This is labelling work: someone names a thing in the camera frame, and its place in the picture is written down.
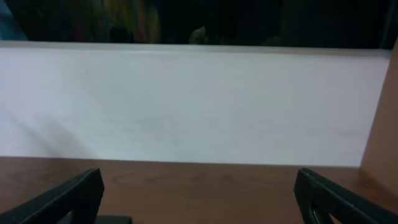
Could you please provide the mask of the dark green box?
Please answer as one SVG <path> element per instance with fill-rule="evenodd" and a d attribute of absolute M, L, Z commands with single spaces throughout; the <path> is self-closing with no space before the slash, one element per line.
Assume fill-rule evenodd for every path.
<path fill-rule="evenodd" d="M 71 224 L 71 216 L 66 215 L 57 224 Z M 127 216 L 99 215 L 95 224 L 132 224 L 132 218 Z"/>

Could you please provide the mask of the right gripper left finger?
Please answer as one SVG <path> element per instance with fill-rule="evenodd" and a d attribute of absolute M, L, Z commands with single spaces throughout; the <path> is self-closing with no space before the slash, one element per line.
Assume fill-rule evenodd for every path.
<path fill-rule="evenodd" d="M 99 169 L 88 169 L 43 194 L 1 214 L 1 223 L 94 223 L 104 183 Z"/>

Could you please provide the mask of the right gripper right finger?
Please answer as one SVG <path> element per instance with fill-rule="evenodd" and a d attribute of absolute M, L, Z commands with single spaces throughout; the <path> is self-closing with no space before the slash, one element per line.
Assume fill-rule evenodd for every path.
<path fill-rule="evenodd" d="M 294 195 L 304 223 L 395 224 L 392 213 L 316 172 L 299 169 Z"/>

